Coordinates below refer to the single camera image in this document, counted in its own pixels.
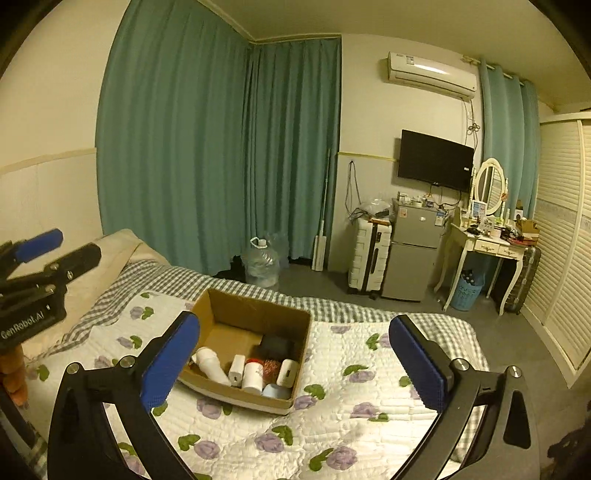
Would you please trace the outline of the person's left hand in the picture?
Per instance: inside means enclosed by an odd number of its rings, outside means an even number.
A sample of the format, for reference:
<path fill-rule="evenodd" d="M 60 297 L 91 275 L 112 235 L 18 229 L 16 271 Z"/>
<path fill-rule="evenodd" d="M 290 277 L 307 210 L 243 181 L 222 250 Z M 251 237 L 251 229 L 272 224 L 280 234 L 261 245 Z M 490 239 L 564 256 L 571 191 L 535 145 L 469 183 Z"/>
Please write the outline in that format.
<path fill-rule="evenodd" d="M 26 368 L 21 345 L 0 355 L 1 382 L 10 399 L 17 407 L 28 400 Z"/>

